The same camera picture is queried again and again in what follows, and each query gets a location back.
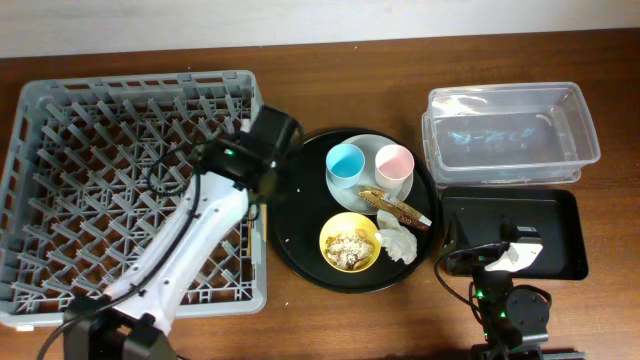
yellow bowl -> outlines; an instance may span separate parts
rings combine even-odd
[[[373,245],[373,254],[371,254],[371,259],[364,266],[358,268],[357,270],[342,270],[335,265],[327,258],[327,238],[335,233],[335,231],[339,231],[339,229],[353,227],[354,229],[362,229],[367,233],[367,241]],[[338,215],[333,216],[329,219],[324,226],[322,227],[322,231],[320,231],[320,252],[324,257],[324,260],[331,265],[336,270],[346,272],[346,273],[357,273],[360,271],[364,271],[368,269],[373,263],[378,259],[378,255],[380,255],[380,242],[375,237],[375,233],[378,232],[378,228],[373,221],[369,220],[364,215],[346,212],[340,213]]]

cup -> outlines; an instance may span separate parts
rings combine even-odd
[[[364,169],[364,154],[352,144],[339,144],[331,148],[326,159],[331,181],[342,189],[358,182]]]
[[[415,160],[401,145],[387,145],[376,154],[376,182],[385,189],[396,189],[411,175]]]

black round tray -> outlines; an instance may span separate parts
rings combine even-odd
[[[383,249],[369,269],[355,274],[340,272],[327,264],[318,246],[320,230],[333,215],[349,210],[329,193],[325,157],[334,145],[361,134],[381,135],[400,144],[385,134],[367,129],[336,129],[310,135],[301,153],[283,170],[267,213],[268,239],[284,262],[308,281],[344,293],[381,290],[409,276],[431,253],[440,224],[435,184],[424,163],[413,154],[416,163],[413,187],[405,202],[433,222],[426,232],[407,227],[418,239],[418,257],[405,265],[402,260],[391,260]],[[375,216],[369,218],[376,222]]]

crumpled napkin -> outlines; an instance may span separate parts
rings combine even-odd
[[[402,259],[405,264],[410,264],[418,256],[418,240],[400,225],[398,219],[391,213],[378,210],[378,227],[380,230],[375,234],[380,245],[387,250],[389,257],[393,261]]]

plastic bin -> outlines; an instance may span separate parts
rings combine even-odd
[[[22,89],[0,187],[0,323],[53,326],[77,295],[135,261],[180,201],[148,168],[182,142],[237,131],[262,105],[247,71],[31,82]],[[185,156],[155,172],[187,180]],[[186,291],[177,317],[257,312],[266,302],[262,217],[238,224]]]
[[[422,126],[427,166],[439,188],[569,183],[600,159],[589,109],[574,83],[435,89]]]

